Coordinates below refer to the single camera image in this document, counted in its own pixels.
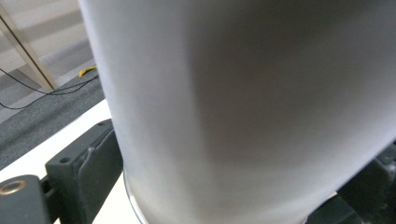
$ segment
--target wire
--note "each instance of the wire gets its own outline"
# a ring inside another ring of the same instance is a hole
[[[11,77],[12,79],[14,79],[15,81],[17,81],[18,83],[22,84],[23,86],[29,88],[30,90],[37,91],[37,92],[40,92],[40,93],[44,94],[43,96],[40,96],[40,97],[38,97],[37,99],[33,100],[33,102],[29,103],[28,105],[24,105],[24,106],[21,106],[21,107],[10,107],[10,106],[6,106],[6,105],[3,105],[2,103],[0,103],[0,106],[4,107],[4,108],[6,108],[6,109],[11,109],[11,110],[21,110],[21,109],[24,109],[24,108],[28,107],[29,105],[32,105],[33,103],[35,103],[35,102],[38,101],[39,99],[43,98],[44,96],[48,96],[48,95],[53,95],[53,96],[56,96],[56,95],[66,95],[66,94],[70,94],[70,93],[79,91],[81,88],[83,88],[85,85],[87,85],[88,83],[90,83],[90,82],[93,81],[94,79],[99,78],[99,76],[95,76],[95,77],[93,77],[93,78],[91,78],[91,79],[89,79],[89,80],[87,80],[87,81],[80,82],[80,83],[78,83],[78,84],[76,84],[76,85],[73,85],[73,86],[70,86],[70,87],[65,87],[65,88],[62,88],[62,89],[59,89],[59,90],[56,90],[56,91],[52,91],[52,92],[44,92],[44,91],[38,91],[38,90],[36,90],[35,88],[30,87],[30,86],[24,84],[23,82],[17,80],[15,77],[13,77],[12,75],[10,75],[10,74],[7,73],[6,71],[4,71],[2,68],[0,68],[0,71],[2,71],[2,72],[3,72],[4,74],[6,74],[8,77]],[[76,88],[75,90],[72,90],[72,91],[68,91],[68,92],[55,93],[55,92],[59,92],[59,91],[69,90],[69,89],[72,89],[72,88],[75,88],[75,87],[78,87],[78,88]]]

